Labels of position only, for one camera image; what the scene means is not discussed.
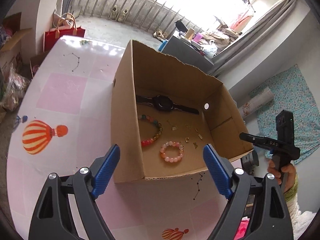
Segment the right hand holding grip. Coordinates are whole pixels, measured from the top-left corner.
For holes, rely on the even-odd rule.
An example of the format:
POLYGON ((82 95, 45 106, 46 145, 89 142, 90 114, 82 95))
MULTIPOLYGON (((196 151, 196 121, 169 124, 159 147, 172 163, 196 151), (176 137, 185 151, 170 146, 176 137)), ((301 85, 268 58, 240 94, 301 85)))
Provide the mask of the right hand holding grip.
POLYGON ((276 165, 273 160, 269 160, 267 172, 271 173, 278 184, 283 186, 283 192, 289 191, 295 184, 296 181, 296 168, 289 163, 281 168, 281 171, 276 169, 276 165))

